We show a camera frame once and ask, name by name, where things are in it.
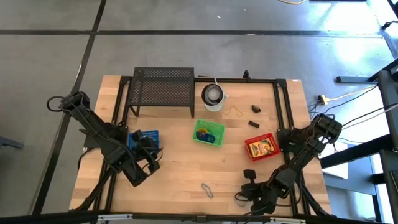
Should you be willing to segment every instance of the desk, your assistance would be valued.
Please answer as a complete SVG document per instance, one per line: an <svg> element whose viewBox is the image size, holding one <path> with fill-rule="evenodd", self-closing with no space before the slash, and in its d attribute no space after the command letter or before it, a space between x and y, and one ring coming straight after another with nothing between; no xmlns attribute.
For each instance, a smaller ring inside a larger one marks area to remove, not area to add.
<svg viewBox="0 0 398 224"><path fill-rule="evenodd" d="M95 113L104 121L111 121L120 78L103 78ZM267 180L274 169L284 164L282 154L251 162L243 143L245 139L265 133L272 133L277 137L278 117L274 91L272 85L266 83L219 84L229 95L224 109L235 105L243 113L242 117L236 116L234 108L230 114L207 111L201 100L201 91L207 85L203 82L195 83L194 118L190 117L189 108L141 107L138 118L129 113L127 125L130 132L137 129L159 130L160 146L164 148L164 155L160 161L160 169L138 187L133 187L123 174L118 174L112 212L242 215L250 211L251 203L240 207L234 200L234 194L240 191L240 186L248 182L243 177L243 170L254 169L257 172L257 181L260 182ZM299 80L287 80L287 85L295 126L306 127L310 124L310 119L302 84ZM121 102L124 102L125 97L126 88ZM253 113L251 105L259 106L261 112ZM123 106L119 110L119 114L122 114ZM197 119L226 126L222 147L209 146L192 139ZM259 123L259 129L249 126L249 120ZM82 159L70 208L79 206L97 184L102 160L103 156L96 149ZM313 159L303 173L309 191L322 208L330 213L319 160ZM207 197L201 183L210 187L214 198ZM104 208L106 191L103 192L100 208ZM278 203L289 204L290 200L280 199ZM298 210L303 213L301 204ZM277 207L273 215L291 216L292 210L290 207Z"/></svg>

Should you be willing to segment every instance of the blue container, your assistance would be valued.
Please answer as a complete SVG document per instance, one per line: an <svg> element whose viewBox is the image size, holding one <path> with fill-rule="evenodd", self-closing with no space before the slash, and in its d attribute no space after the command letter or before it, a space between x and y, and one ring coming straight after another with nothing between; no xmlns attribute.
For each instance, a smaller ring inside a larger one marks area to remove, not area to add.
<svg viewBox="0 0 398 224"><path fill-rule="evenodd" d="M153 130L153 131L143 131L141 132L143 137L151 137L154 139L156 143L156 147L159 148L159 131L158 130ZM129 148L132 149L136 146L136 143L134 142L132 138L133 133L129 134Z"/></svg>

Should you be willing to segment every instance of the yellow string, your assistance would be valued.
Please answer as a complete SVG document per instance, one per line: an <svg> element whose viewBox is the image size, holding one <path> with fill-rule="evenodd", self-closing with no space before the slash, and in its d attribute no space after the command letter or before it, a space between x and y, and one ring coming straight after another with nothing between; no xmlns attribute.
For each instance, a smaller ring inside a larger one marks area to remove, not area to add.
<svg viewBox="0 0 398 224"><path fill-rule="evenodd" d="M228 109L223 110L223 115L229 115L229 114L231 113L231 108L235 108L235 115L236 115L236 116L238 116L238 117L242 117L242 116L243 116L242 111L238 110L238 109L235 107L235 105L230 106Z"/></svg>
<svg viewBox="0 0 398 224"><path fill-rule="evenodd" d="M279 0L279 1L283 2L283 3L286 3L286 4L301 4L301 3L305 2L305 0L301 0L300 2L288 2L288 1L285 1L285 0Z"/></svg>

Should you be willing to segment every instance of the concrete floor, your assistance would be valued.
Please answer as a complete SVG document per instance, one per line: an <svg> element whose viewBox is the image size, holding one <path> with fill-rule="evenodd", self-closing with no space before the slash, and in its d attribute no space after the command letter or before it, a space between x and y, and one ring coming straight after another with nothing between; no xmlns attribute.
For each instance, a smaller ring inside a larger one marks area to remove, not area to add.
<svg viewBox="0 0 398 224"><path fill-rule="evenodd" d="M371 3L372 7L365 2L306 1L292 6L277 0L118 0L107 2L99 29L319 30L373 35L379 25L374 16L376 3ZM99 4L94 0L0 1L0 29L90 30ZM60 120L60 114L47 111L45 101L70 91L87 40L84 35L0 35L0 136L25 144L21 151L0 150L0 217L29 212ZM372 75L392 60L380 37L97 36L81 90L95 105L103 75L132 75L137 66L195 67L195 75L216 77L241 77L249 70L253 78L301 79L310 104L319 94L334 97L364 88L337 85L336 76ZM333 113L344 123L380 105L379 92L373 91ZM364 133L364 126L358 126L342 136L366 141L388 131L383 117L367 125L377 128ZM79 127L71 121L45 203L46 213L68 209L84 140ZM336 195L330 198L344 194L328 191ZM355 210L339 212L344 207L341 201L331 200L331 204L339 217L366 216Z"/></svg>

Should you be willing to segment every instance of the metal mesh shelf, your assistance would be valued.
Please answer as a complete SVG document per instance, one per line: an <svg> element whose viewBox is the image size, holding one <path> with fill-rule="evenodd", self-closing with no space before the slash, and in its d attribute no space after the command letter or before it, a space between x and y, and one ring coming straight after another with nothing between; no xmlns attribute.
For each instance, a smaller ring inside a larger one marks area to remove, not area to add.
<svg viewBox="0 0 398 224"><path fill-rule="evenodd" d="M128 105L136 116L140 106L188 106L193 117L194 77L193 68L136 67Z"/></svg>

